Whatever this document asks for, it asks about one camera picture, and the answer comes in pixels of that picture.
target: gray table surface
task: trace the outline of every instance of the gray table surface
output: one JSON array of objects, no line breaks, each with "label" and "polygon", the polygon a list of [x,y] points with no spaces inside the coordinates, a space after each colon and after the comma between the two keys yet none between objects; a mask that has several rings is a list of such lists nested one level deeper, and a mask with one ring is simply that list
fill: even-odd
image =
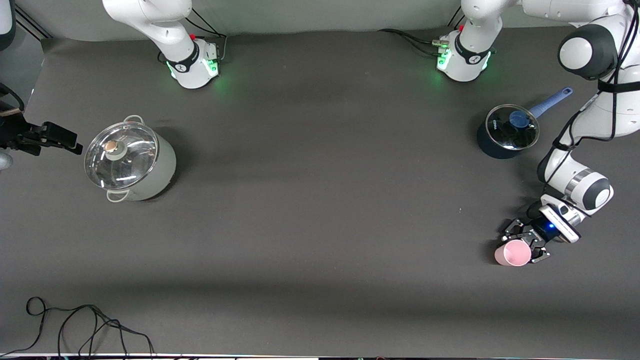
[{"label": "gray table surface", "polygon": [[[39,295],[97,304],[158,352],[637,359],[640,137],[575,151],[616,189],[580,242],[553,244],[539,265],[492,259],[504,219],[541,190],[537,162],[595,92],[556,61],[569,31],[504,30],[472,83],[387,33],[237,36],[198,90],[149,41],[46,43],[28,120],[88,145],[138,114],[179,168],[158,199],[110,204],[81,156],[14,153],[0,176],[0,350],[31,343],[24,303]],[[564,86],[575,93],[542,116],[531,152],[477,149],[489,109]],[[61,320],[32,352],[55,351]],[[92,326],[72,320],[67,349]],[[99,351],[120,352],[116,339]]]}]

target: pink cup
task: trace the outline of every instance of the pink cup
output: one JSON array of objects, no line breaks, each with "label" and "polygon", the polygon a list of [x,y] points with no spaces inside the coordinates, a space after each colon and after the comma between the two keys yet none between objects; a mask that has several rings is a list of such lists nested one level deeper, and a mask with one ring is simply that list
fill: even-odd
[{"label": "pink cup", "polygon": [[531,248],[523,240],[511,240],[497,248],[495,260],[504,266],[522,266],[531,260]]}]

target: black cable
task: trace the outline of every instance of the black cable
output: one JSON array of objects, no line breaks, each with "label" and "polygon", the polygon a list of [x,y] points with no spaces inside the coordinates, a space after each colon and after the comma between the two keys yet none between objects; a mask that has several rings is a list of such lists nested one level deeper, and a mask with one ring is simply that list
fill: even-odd
[{"label": "black cable", "polygon": [[[42,305],[42,311],[34,313],[31,311],[31,304],[33,301],[39,301],[40,304]],[[93,333],[92,335],[89,337],[89,339],[87,339],[87,341],[85,341],[85,343],[82,344],[82,346],[80,347],[80,349],[78,349],[78,355],[80,356],[80,353],[82,351],[82,349],[84,348],[84,346],[89,343],[89,359],[91,358],[91,353],[93,350],[93,339],[95,338],[95,335],[100,332],[100,330],[102,330],[103,327],[107,326],[107,327],[112,327],[114,329],[118,329],[120,331],[120,342],[122,344],[122,349],[124,351],[124,354],[128,354],[127,351],[127,347],[125,346],[125,341],[124,341],[124,336],[123,336],[123,332],[128,332],[129,334],[133,334],[133,335],[139,335],[139,336],[143,336],[146,340],[147,340],[147,344],[149,346],[149,354],[150,356],[153,356],[153,354],[155,354],[155,349],[153,344],[151,343],[151,339],[146,335],[143,334],[141,332],[137,332],[134,330],[131,330],[130,328],[122,325],[120,323],[119,320],[117,319],[112,319],[108,316],[106,316],[102,310],[100,310],[99,307],[93,305],[93,304],[85,304],[85,305],[80,305],[78,307],[75,307],[73,309],[62,309],[60,307],[47,307],[44,300],[40,297],[31,297],[29,300],[27,300],[27,304],[26,304],[26,311],[27,314],[30,316],[41,316],[40,317],[40,327],[38,330],[38,336],[36,336],[36,339],[33,341],[33,343],[31,345],[29,345],[26,348],[20,348],[17,350],[12,350],[9,351],[7,353],[4,353],[2,355],[0,355],[0,357],[4,357],[7,356],[9,354],[13,354],[15,352],[20,352],[20,351],[26,351],[31,349],[32,347],[34,347],[38,341],[40,340],[40,337],[42,336],[42,329],[44,327],[44,322],[45,322],[45,318],[48,312],[50,311],[63,311],[63,312],[71,312],[67,318],[65,319],[65,321],[62,323],[62,325],[60,326],[60,329],[58,330],[58,357],[62,357],[62,353],[61,353],[61,341],[62,341],[62,333],[64,331],[65,325],[67,324],[67,322],[80,310],[82,309],[89,309],[93,312],[93,316],[94,316],[94,325],[93,325]],[[100,318],[102,320],[102,325],[100,327],[98,327],[98,318]]]},{"label": "black cable", "polygon": [[200,30],[202,30],[202,31],[206,31],[206,32],[208,32],[208,33],[210,33],[210,34],[217,35],[218,37],[222,37],[222,35],[221,35],[221,34],[219,34],[219,33],[215,32],[215,31],[207,30],[207,29],[205,29],[205,28],[201,27],[200,25],[196,24],[195,22],[193,22],[193,21],[189,20],[189,18],[188,18],[188,17],[184,18],[184,20],[187,20],[187,22],[188,22],[188,23],[190,23],[191,25],[195,26],[196,28],[198,28],[198,29],[200,29]]},{"label": "black cable", "polygon": [[383,33],[392,33],[392,34],[398,34],[402,37],[406,37],[406,38],[410,38],[411,40],[415,41],[415,42],[419,42],[420,44],[427,44],[427,45],[431,45],[431,42],[429,40],[424,40],[421,39],[419,37],[415,37],[409,33],[407,33],[406,31],[402,31],[402,30],[398,30],[398,29],[380,29],[378,31],[382,31]]},{"label": "black cable", "polygon": [[9,86],[6,86],[2,83],[0,83],[0,90],[3,90],[4,92],[13,96],[13,98],[18,102],[18,109],[20,109],[20,111],[24,111],[24,101],[22,101],[22,98],[20,98],[20,96],[16,94],[15,91],[11,90]]},{"label": "black cable", "polygon": [[540,201],[540,200],[536,200],[536,201],[535,201],[535,202],[533,202],[531,205],[529,205],[529,207],[527,208],[527,211],[525,212],[525,214],[527,215],[527,217],[528,217],[528,218],[530,218],[531,220],[534,220],[535,218],[534,218],[534,217],[532,217],[532,216],[529,214],[529,212],[530,212],[530,211],[531,211],[531,209],[532,209],[535,205],[537,205],[537,204],[542,205],[542,201]]},{"label": "black cable", "polygon": [[456,23],[456,25],[454,26],[454,28],[458,28],[458,25],[460,25],[460,22],[465,18],[464,15],[462,15],[462,17],[460,19],[458,19],[458,22]]},{"label": "black cable", "polygon": [[193,13],[196,14],[200,18],[200,20],[204,21],[204,23],[207,24],[207,26],[209,26],[209,28],[212,29],[216,34],[221,37],[227,37],[224,34],[218,33],[218,30],[215,30],[213,26],[211,26],[211,24],[209,24],[202,16],[200,16],[200,14],[195,9],[193,9]]},{"label": "black cable", "polygon": [[449,23],[447,24],[447,26],[451,26],[451,23],[453,22],[453,19],[456,18],[456,16],[458,15],[458,13],[460,12],[460,10],[462,10],[462,6],[459,6],[458,9],[456,10],[456,13],[453,14],[453,16],[451,17],[451,20],[449,20]]},{"label": "black cable", "polygon": [[437,58],[438,56],[440,56],[440,54],[438,54],[438,53],[432,53],[432,52],[430,52],[430,51],[426,51],[425,49],[423,49],[423,48],[419,47],[417,44],[415,44],[414,42],[412,42],[412,41],[411,41],[410,39],[408,39],[408,38],[405,38],[405,37],[402,37],[402,38],[403,38],[403,39],[405,39],[405,40],[406,40],[406,41],[407,41],[411,46],[413,46],[416,50],[420,51],[422,54],[429,55],[429,56],[434,56],[434,57],[436,57],[436,58]]},{"label": "black cable", "polygon": [[217,35],[220,38],[227,37],[225,34],[218,33],[218,31],[216,29],[214,29],[213,26],[211,26],[202,16],[200,16],[200,14],[196,10],[193,10],[193,12],[199,18],[201,18],[202,21],[204,21],[204,23],[207,24],[207,26],[209,26],[211,28],[211,30],[208,30],[208,29],[205,29],[205,28],[201,27],[200,25],[196,24],[195,22],[191,21],[188,17],[186,17],[185,20],[187,20],[188,23],[190,23],[191,25],[195,26],[196,28],[198,28],[198,29],[200,29],[202,31],[208,32],[208,33],[213,34],[213,35]]},{"label": "black cable", "polygon": [[381,31],[383,33],[392,33],[392,34],[400,35],[401,38],[403,38],[405,41],[407,41],[411,46],[413,46],[413,48],[415,48],[416,50],[420,51],[422,54],[429,55],[429,56],[434,56],[434,57],[440,56],[440,54],[438,54],[436,52],[426,51],[425,49],[421,48],[420,46],[418,46],[418,44],[415,43],[415,42],[418,42],[420,44],[431,45],[430,41],[423,40],[423,39],[415,37],[415,36],[413,36],[413,35],[411,35],[411,34],[409,34],[407,32],[404,32],[402,30],[397,30],[397,29],[380,29],[378,31]]},{"label": "black cable", "polygon": [[[609,78],[609,80],[607,80],[608,83],[610,83],[611,80],[613,80],[614,85],[618,84],[618,76],[620,74],[620,69],[622,68],[622,63],[627,58],[627,55],[629,54],[633,46],[633,43],[636,40],[637,32],[640,26],[640,16],[638,15],[638,4],[636,2],[633,2],[632,7],[634,10],[634,16],[631,20],[631,24],[629,24],[629,30],[625,35],[622,46],[620,47],[620,52],[618,53],[618,63],[616,64],[616,68],[614,69],[613,75]],[[617,114],[618,114],[618,93],[617,92],[612,93],[611,105],[612,105],[611,106],[612,108],[611,135],[609,135],[608,138],[598,138],[595,136],[582,136],[580,140],[578,140],[577,143],[575,143],[575,146],[580,145],[580,142],[583,139],[590,139],[590,140],[596,140],[601,142],[610,142],[611,140],[613,140],[613,138],[616,137],[616,126],[617,126],[617,119],[618,119],[617,118]],[[573,127],[573,123],[571,124],[570,132],[569,132],[570,136],[572,137],[572,143],[573,143],[574,139],[573,139],[572,127]]]}]

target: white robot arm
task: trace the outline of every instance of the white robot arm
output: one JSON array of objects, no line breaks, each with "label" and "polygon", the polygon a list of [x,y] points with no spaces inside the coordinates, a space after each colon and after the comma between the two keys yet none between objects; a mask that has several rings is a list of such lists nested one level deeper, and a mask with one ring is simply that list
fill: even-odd
[{"label": "white robot arm", "polygon": [[639,19],[635,0],[462,0],[468,20],[461,31],[440,38],[445,45],[437,69],[456,81],[478,77],[502,28],[500,13],[518,3],[528,15],[580,26],[561,42],[558,60],[569,72],[597,79],[599,89],[538,165],[539,180],[561,195],[542,195],[541,215],[528,224],[514,220],[502,237],[528,241],[535,263],[550,255],[545,244],[551,239],[576,242],[580,234],[574,227],[613,196],[608,178],[575,161],[571,152],[582,139],[609,141],[640,129],[640,46],[634,43]]},{"label": "white robot arm", "polygon": [[218,48],[191,38],[179,23],[191,13],[191,0],[102,0],[102,5],[111,18],[158,46],[171,75],[183,87],[200,88],[218,75]]}]

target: white pot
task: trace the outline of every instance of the white pot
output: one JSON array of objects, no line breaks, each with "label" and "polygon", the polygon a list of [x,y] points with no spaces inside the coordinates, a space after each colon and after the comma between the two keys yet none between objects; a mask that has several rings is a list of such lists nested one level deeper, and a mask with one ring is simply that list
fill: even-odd
[{"label": "white pot", "polygon": [[175,152],[141,117],[131,115],[93,139],[84,164],[92,182],[107,191],[109,201],[146,200],[169,185]]}]

